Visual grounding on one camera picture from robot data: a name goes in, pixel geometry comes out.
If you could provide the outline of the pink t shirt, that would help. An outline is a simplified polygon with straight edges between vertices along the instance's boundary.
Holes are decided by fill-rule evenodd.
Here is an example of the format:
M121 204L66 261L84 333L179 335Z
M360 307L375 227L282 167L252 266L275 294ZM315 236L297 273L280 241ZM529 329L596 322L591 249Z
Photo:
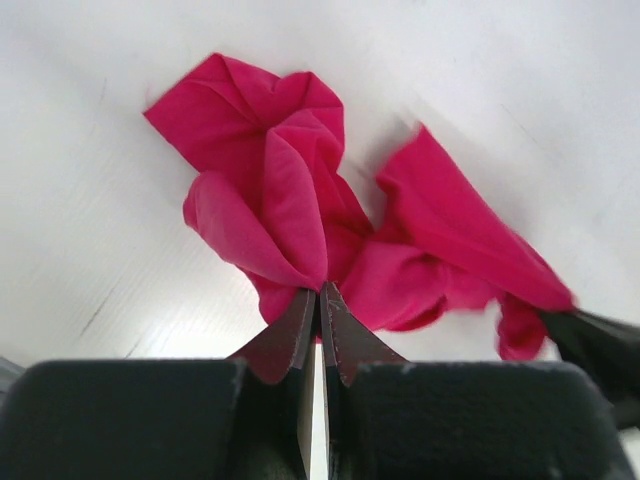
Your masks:
M541 313L575 305L425 128L376 174L386 204L374 226L339 174L343 104L313 73L280 77L213 54L145 118L197 171L185 223L247 276L267 322L327 282L372 330L497 302L499 355L530 360L547 335Z

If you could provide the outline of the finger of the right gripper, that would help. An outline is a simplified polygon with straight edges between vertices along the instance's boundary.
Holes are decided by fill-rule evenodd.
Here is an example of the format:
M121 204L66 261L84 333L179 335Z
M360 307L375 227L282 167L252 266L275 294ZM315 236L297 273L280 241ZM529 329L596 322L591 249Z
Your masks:
M612 405L616 426L639 426L639 328L583 310L542 313L561 358L586 372Z

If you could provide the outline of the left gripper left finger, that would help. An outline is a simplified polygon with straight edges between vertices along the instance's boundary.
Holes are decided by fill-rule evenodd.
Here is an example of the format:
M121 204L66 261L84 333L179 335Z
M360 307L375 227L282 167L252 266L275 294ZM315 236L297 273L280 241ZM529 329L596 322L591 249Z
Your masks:
M229 356L242 359L267 385L280 384L291 369L301 369L314 340L316 293L300 289L285 312L251 341Z

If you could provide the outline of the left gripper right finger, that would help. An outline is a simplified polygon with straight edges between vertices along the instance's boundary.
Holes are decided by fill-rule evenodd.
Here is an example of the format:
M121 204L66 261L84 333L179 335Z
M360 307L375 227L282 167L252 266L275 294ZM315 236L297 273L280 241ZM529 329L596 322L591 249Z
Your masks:
M323 285L319 300L325 366L342 385L351 386L361 365L407 362L353 315L334 283Z

